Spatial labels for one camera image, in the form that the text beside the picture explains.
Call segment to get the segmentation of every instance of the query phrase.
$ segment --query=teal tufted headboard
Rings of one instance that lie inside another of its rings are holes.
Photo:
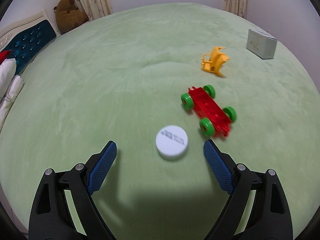
[[[57,30],[49,22],[43,10],[39,17],[26,19],[15,24],[11,30],[2,34],[3,50],[12,50],[8,58],[15,58],[17,68],[15,74],[21,74],[34,57],[57,37]]]

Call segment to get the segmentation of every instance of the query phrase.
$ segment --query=plush toy head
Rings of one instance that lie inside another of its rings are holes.
[[[75,0],[61,0],[53,10],[56,14],[57,26],[62,34],[89,21],[86,13],[79,11]]]

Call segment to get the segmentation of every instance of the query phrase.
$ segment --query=white box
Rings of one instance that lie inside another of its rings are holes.
[[[247,49],[262,59],[274,58],[277,39],[264,31],[249,29]]]

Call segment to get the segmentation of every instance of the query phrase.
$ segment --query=red fabric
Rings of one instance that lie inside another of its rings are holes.
[[[10,55],[11,52],[12,50],[4,50],[0,52],[0,64],[2,64],[2,62]]]

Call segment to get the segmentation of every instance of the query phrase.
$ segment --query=green wheel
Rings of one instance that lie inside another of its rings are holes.
[[[211,97],[211,98],[215,98],[216,96],[216,92],[214,91],[214,88],[212,85],[206,85],[203,87],[204,91],[206,91],[208,93],[208,95]]]
[[[193,100],[188,93],[181,96],[181,102],[186,110],[191,110],[194,106]]]
[[[208,118],[203,118],[200,120],[200,128],[205,136],[211,137],[216,132],[212,122]]]
[[[229,117],[231,122],[235,122],[237,120],[236,111],[231,106],[223,108],[223,112],[225,112],[225,114]]]

